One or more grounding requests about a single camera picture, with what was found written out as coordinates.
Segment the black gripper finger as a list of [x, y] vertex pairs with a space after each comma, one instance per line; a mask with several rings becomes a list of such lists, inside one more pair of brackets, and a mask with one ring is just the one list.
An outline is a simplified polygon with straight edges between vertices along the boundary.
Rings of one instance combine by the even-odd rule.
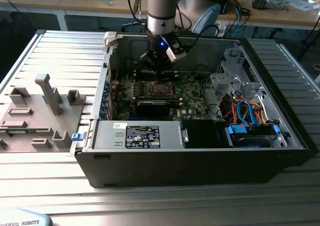
[[161, 61], [159, 63], [159, 74], [162, 75], [164, 73], [164, 71], [166, 71], [172, 65], [173, 65], [173, 63], [170, 61], [170, 59], [167, 59], [165, 61]]
[[155, 72], [157, 75], [161, 74], [161, 55], [160, 53], [147, 50], [139, 58], [139, 63], [145, 66], [148, 70]]

